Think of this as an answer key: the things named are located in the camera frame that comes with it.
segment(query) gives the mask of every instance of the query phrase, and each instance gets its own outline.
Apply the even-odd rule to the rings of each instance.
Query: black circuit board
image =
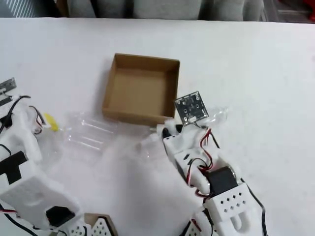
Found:
[[[176,99],[175,107],[184,126],[209,116],[198,91]]]

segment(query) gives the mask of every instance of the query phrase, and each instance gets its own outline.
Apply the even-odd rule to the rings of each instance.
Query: brown cardboard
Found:
[[[103,114],[143,125],[174,117],[179,68],[178,60],[115,54]]]

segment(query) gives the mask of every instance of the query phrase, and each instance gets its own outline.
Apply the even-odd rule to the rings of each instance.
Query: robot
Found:
[[[94,224],[85,221],[78,201],[39,167],[43,156],[40,135],[51,128],[29,96],[9,96],[14,79],[0,84],[0,199],[14,210],[0,211],[30,235],[36,234],[17,223],[11,213],[27,220],[34,229],[58,235],[117,235],[108,218]],[[215,140],[207,111],[198,92],[176,100],[183,125],[167,120],[157,130],[169,160],[184,181],[204,199],[203,208],[187,224],[183,236],[267,236],[264,207],[245,184],[236,165],[227,160]],[[257,203],[263,208],[262,219]]]

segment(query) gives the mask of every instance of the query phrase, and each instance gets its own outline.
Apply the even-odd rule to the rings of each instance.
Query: plastic packaging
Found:
[[[68,116],[64,147],[72,157],[91,161],[102,157],[115,139],[118,123],[102,116],[75,113]]]
[[[227,119],[227,107],[208,108],[207,111],[209,115],[207,118],[207,124],[210,127],[221,125]]]
[[[209,117],[200,120],[200,124],[209,126],[211,128],[219,126],[223,124],[227,119],[228,109],[226,107],[215,107],[215,108],[208,108],[207,109]],[[158,134],[161,133],[163,125],[158,125],[156,133],[152,133],[143,139],[140,143],[140,157],[141,160],[148,162],[148,161],[156,161],[158,160],[164,151],[164,146],[162,139]]]

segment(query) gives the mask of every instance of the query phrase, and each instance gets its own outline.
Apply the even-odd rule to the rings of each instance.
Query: white table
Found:
[[[61,122],[100,111],[115,53],[179,59],[179,96],[199,90],[208,106],[230,108],[216,135],[265,204],[269,235],[314,235],[314,25],[0,19],[1,80],[14,76]],[[200,199],[165,156],[147,169],[128,158],[90,167],[65,157],[55,179],[86,211],[110,214],[121,236],[177,235]],[[24,235],[3,216],[0,228]]]

